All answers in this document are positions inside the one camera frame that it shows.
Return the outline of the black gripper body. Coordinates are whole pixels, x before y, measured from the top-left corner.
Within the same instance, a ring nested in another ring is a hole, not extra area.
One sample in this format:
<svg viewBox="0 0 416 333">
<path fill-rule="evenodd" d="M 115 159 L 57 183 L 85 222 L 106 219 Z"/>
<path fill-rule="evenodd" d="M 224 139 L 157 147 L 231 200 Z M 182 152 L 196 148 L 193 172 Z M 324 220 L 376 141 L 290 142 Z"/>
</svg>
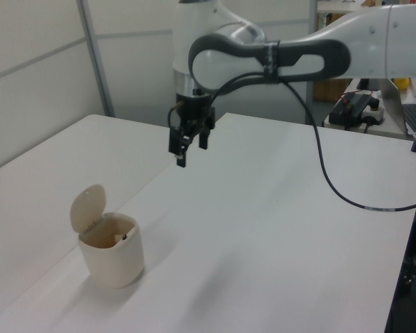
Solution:
<svg viewBox="0 0 416 333">
<path fill-rule="evenodd" d="M 190 97 L 176 94 L 175 96 L 177 102 L 184 101 L 184 105 L 177 110 L 181 126 L 199 120 L 211 101 L 211 95 L 208 94 Z"/>
</svg>

